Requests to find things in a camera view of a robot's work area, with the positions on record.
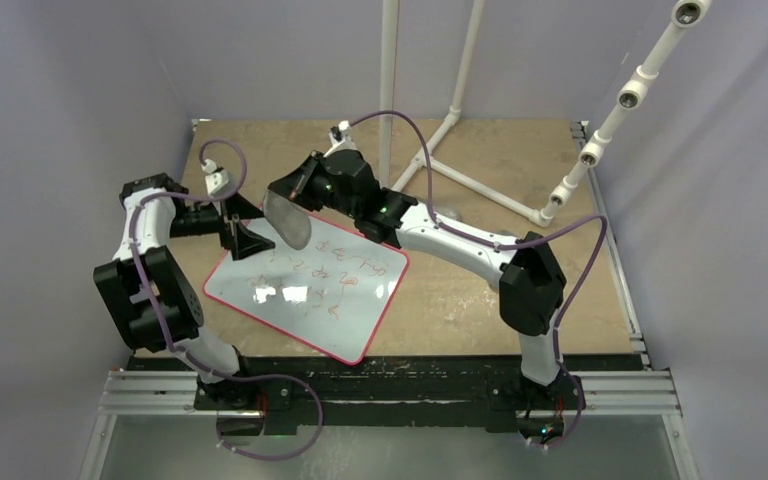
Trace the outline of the white board with pink rim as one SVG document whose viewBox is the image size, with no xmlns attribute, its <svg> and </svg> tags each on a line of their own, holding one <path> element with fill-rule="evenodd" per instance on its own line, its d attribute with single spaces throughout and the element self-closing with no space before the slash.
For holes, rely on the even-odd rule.
<svg viewBox="0 0 768 480">
<path fill-rule="evenodd" d="M 275 242 L 244 260 L 224 257 L 207 297 L 346 365 L 360 363 L 410 265 L 409 257 L 317 216 L 302 250 L 264 219 L 250 231 Z"/>
</svg>

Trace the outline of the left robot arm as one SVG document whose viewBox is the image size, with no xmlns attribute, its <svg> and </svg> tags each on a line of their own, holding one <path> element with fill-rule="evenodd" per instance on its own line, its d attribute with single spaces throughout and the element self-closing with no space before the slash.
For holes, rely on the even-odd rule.
<svg viewBox="0 0 768 480">
<path fill-rule="evenodd" d="M 93 281 L 124 343 L 133 350 L 165 351 L 197 372 L 203 398 L 244 409 L 259 394 L 239 350 L 205 324 L 196 290 L 175 260 L 172 238 L 218 235 L 234 260 L 274 249 L 250 231 L 260 208 L 234 193 L 217 202 L 196 201 L 165 173 L 124 185 L 126 224 L 113 259 L 93 271 Z"/>
</svg>

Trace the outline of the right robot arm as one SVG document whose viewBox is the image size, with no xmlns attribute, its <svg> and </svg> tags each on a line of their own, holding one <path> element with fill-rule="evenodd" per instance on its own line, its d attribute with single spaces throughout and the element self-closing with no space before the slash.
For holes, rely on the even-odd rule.
<svg viewBox="0 0 768 480">
<path fill-rule="evenodd" d="M 445 222 L 417 198 L 381 186 L 357 150 L 312 152 L 269 184 L 262 204 L 269 224 L 296 250 L 311 241 L 310 213 L 324 208 L 350 218 L 374 243 L 432 255 L 484 279 L 499 295 L 501 319 L 519 335 L 524 399 L 544 407 L 559 396 L 559 352 L 551 329 L 567 280 L 540 235 L 518 239 Z"/>
</svg>

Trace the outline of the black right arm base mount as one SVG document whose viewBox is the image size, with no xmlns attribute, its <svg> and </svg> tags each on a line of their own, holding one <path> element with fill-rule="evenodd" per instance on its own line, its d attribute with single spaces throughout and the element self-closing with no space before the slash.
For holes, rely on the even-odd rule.
<svg viewBox="0 0 768 480">
<path fill-rule="evenodd" d="M 580 378 L 564 369 L 548 385 L 518 374 L 491 379 L 487 389 L 490 410 L 503 414 L 526 441 L 540 445 L 561 440 L 587 406 Z"/>
</svg>

